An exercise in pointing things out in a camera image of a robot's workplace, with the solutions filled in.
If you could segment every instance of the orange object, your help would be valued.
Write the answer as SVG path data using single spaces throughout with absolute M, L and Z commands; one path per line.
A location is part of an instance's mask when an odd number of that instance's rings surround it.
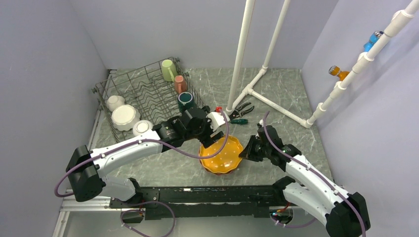
M 280 212 L 280 213 L 281 213 L 281 212 L 284 212 L 284 211 L 285 211 L 285 210 L 286 210 L 286 209 L 290 206 L 290 204 L 291 204 L 291 203 L 290 203 L 290 202 L 288 202 L 288 203 L 287 203 L 287 205 L 286 205 L 284 208 L 279 209 L 279 210 L 277 210 L 276 212 Z
M 185 78 L 183 78 L 183 76 L 176 76 L 174 78 L 174 90 L 180 94 L 182 92 L 186 92 L 187 89 L 188 87 L 186 85 Z
M 349 74 L 349 72 L 348 71 L 342 72 L 338 66 L 333 65 L 329 69 L 329 74 L 332 76 L 337 76 L 339 77 L 340 81 L 343 81 L 345 77 Z
M 221 148 L 225 136 L 219 139 L 216 143 L 212 144 L 208 148 L 204 148 L 202 145 L 199 149 L 199 156 L 210 156 Z M 236 137 L 228 136 L 227 144 L 224 149 L 209 159 L 201 159 L 202 166 L 209 172 L 216 175 L 227 174 L 239 166 L 242 159 L 239 157 L 242 152 L 243 146 L 240 144 Z

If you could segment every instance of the wire dish rack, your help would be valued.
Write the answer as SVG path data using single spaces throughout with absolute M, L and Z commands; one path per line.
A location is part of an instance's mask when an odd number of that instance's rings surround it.
M 95 85 L 93 93 L 98 95 L 99 109 L 105 112 L 106 120 L 111 127 L 115 142 L 121 142 L 133 137 L 132 130 L 119 131 L 112 123 L 112 112 L 105 102 L 112 95 L 125 98 L 125 104 L 132 105 L 140 112 L 141 119 L 151 121 L 154 125 L 166 121 L 173 116 L 180 115 L 177 105 L 177 92 L 173 82 L 163 79 L 162 61 L 170 59 L 175 65 L 178 75 L 183 75 L 187 83 L 187 91 L 194 96 L 195 104 L 199 108 L 204 103 L 193 88 L 189 74 L 180 66 L 179 58 L 165 58 L 147 66 L 129 72 L 110 74 L 107 80 Z

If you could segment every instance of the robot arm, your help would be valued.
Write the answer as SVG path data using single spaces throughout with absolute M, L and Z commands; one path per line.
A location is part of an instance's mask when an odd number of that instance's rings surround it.
M 183 142 L 198 139 L 204 147 L 209 147 L 223 137 L 217 129 L 225 124 L 220 113 L 210 112 L 208 106 L 191 108 L 181 116 L 176 116 L 157 124 L 152 130 L 126 141 L 88 151 L 86 146 L 78 147 L 66 171 L 77 164 L 99 157 L 72 172 L 68 178 L 77 201 L 87 201 L 96 196 L 117 198 L 128 203 L 139 203 L 142 194 L 135 179 L 124 179 L 108 175 L 114 169 L 142 157 L 159 154 L 169 147 L 156 142 L 140 142 L 144 139 L 163 141 L 173 147 L 180 147 Z
M 258 126 L 257 135 L 250 138 L 239 156 L 256 162 L 268 158 L 273 165 L 280 167 L 302 184 L 289 176 L 278 180 L 273 184 L 276 198 L 285 199 L 303 208 L 326 227 L 330 236 L 357 237 L 361 234 L 361 228 L 355 213 L 345 203 L 345 198 L 360 213 L 366 229 L 370 228 L 367 205 L 362 195 L 350 194 L 329 180 L 312 166 L 296 147 L 291 144 L 284 145 L 277 131 L 268 125 L 268 136 L 283 153 L 293 157 L 293 160 L 278 152 L 268 141 L 265 129 L 259 124 Z

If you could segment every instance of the white bowl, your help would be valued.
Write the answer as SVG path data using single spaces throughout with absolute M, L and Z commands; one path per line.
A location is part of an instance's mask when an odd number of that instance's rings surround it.
M 136 124 L 134 124 L 134 127 L 132 128 L 132 133 L 134 134 L 134 136 L 138 136 L 152 128 L 153 123 L 151 123 L 148 120 L 140 120 Z
M 117 107 L 124 105 L 125 99 L 119 95 L 112 95 L 106 101 L 106 106 L 109 108 L 111 112 L 113 112 Z
M 131 105 L 121 105 L 112 112 L 112 122 L 119 131 L 130 130 L 140 121 L 140 112 Z

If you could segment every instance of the orange plate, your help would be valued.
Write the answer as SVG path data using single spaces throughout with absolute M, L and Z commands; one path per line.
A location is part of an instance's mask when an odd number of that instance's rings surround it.
M 224 139 L 225 137 L 222 137 L 208 148 L 204 148 L 201 145 L 199 149 L 199 156 L 206 157 L 214 154 L 220 149 Z M 240 144 L 239 140 L 236 137 L 228 136 L 227 144 L 225 144 L 224 149 L 218 153 L 218 155 L 209 159 L 201 159 L 200 162 L 202 166 L 211 173 L 226 174 L 239 166 L 242 161 L 242 159 L 239 158 L 239 154 L 242 150 L 243 146 Z

